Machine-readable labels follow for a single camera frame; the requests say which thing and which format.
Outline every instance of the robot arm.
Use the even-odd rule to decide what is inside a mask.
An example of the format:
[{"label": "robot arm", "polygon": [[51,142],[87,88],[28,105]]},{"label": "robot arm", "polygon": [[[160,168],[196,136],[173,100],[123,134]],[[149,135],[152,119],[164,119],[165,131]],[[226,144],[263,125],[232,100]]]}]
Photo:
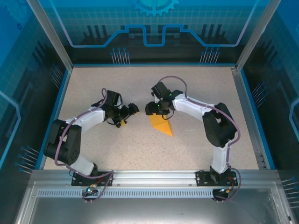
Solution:
[{"label": "robot arm", "polygon": [[102,100],[93,104],[83,116],[79,119],[72,118],[63,120],[55,120],[51,126],[48,140],[44,149],[44,155],[52,159],[55,153],[61,135],[67,125],[74,119],[76,121],[70,126],[64,138],[58,154],[58,161],[65,163],[74,170],[87,175],[96,176],[98,174],[97,165],[80,155],[81,135],[93,126],[100,124],[107,119],[112,119],[113,124],[117,128],[127,123],[127,119],[139,112],[135,104],[129,104],[128,107],[123,105],[121,95],[117,92],[107,91],[107,100],[101,108],[97,108]]},{"label": "robot arm", "polygon": [[162,82],[156,84],[152,91],[155,101],[146,105],[147,115],[153,115],[154,113],[166,115],[169,114],[170,110],[181,111],[204,123],[206,137],[213,145],[211,176],[218,182],[220,175],[228,169],[226,163],[228,144],[235,137],[236,128],[227,118],[208,108],[207,105],[222,110],[231,117],[227,107],[222,103],[212,105],[190,97],[187,99],[182,91],[175,90],[171,92]]}]

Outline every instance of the enclosure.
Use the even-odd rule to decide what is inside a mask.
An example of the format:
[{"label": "enclosure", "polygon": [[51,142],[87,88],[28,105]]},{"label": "enclosure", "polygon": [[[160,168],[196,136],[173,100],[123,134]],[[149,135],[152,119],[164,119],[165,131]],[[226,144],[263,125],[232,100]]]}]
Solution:
[{"label": "enclosure", "polygon": [[[292,0],[0,2],[0,222],[297,223],[297,8]],[[145,115],[164,76],[184,79],[194,99],[225,103],[238,124],[233,201],[216,203],[215,188],[197,186],[195,173],[213,159],[202,122],[175,111],[171,137]],[[179,80],[163,82],[184,91]],[[88,110],[102,88],[140,113],[82,135],[80,153],[114,170],[103,197],[85,204],[85,187],[43,151],[53,121]]]}]

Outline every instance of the metal base plate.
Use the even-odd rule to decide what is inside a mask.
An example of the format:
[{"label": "metal base plate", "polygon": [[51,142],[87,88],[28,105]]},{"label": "metal base plate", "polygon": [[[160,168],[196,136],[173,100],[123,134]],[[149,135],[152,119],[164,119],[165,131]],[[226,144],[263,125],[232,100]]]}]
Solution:
[{"label": "metal base plate", "polygon": [[216,184],[214,180],[211,178],[211,173],[210,171],[199,171],[195,172],[196,176],[196,185],[198,187],[213,187],[213,186],[221,186],[221,187],[230,187],[232,186],[231,181],[228,179],[229,177],[235,178],[234,180],[234,187],[238,186],[238,180],[236,178],[236,174],[233,171],[227,172],[226,178],[224,181],[221,181],[220,183]]},{"label": "metal base plate", "polygon": [[[106,173],[107,172],[98,172],[98,176],[106,174]],[[98,187],[105,186],[106,182],[108,181],[109,176],[110,175],[100,178],[100,179],[102,179],[102,181],[98,183]],[[88,179],[88,178],[80,176],[79,174],[74,173],[72,181],[71,181],[71,185],[72,186],[90,186],[90,185],[96,183],[100,179]],[[109,184],[108,184],[109,187],[112,186],[112,182],[113,182],[113,176],[112,176],[112,180],[109,181]]]}]

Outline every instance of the speckled work surface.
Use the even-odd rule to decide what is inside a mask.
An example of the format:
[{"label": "speckled work surface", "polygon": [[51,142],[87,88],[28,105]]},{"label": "speckled work surface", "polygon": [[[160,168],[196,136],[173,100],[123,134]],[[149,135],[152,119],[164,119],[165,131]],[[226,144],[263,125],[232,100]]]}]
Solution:
[{"label": "speckled work surface", "polygon": [[[241,104],[230,68],[209,67],[127,67],[74,68],[66,91],[60,119],[73,118],[99,101],[103,87],[119,92],[124,104],[135,103],[140,113],[122,128],[99,124],[83,134],[81,154],[99,169],[183,170],[209,169],[212,145],[203,124],[182,112],[170,119],[173,137],[154,129],[144,113],[153,100],[151,87],[168,75],[183,78],[188,95],[203,102],[225,103],[240,127],[241,140],[233,145],[230,162],[238,169],[258,169]],[[176,79],[167,79],[170,90],[184,90]],[[56,169],[47,159],[44,169]]]}]

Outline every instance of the orange triangular block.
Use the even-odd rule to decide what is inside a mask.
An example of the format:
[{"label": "orange triangular block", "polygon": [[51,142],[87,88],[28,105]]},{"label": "orange triangular block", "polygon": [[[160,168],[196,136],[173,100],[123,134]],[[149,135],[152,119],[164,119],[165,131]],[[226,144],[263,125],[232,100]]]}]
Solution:
[{"label": "orange triangular block", "polygon": [[168,120],[164,120],[162,118],[162,115],[156,115],[155,113],[153,115],[149,116],[151,125],[158,129],[159,131],[170,135],[172,137],[172,131],[171,131],[171,127],[170,127],[170,123]]}]

